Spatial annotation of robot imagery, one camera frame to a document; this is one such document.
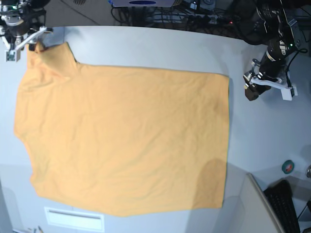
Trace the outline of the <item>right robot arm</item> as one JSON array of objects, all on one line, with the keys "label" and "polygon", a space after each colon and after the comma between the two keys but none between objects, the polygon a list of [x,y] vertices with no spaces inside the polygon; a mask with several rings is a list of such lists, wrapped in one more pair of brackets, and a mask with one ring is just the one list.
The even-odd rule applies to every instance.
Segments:
[{"label": "right robot arm", "polygon": [[29,36],[35,38],[47,27],[45,6],[48,0],[2,0],[0,2],[0,38],[8,50],[14,50]]}]

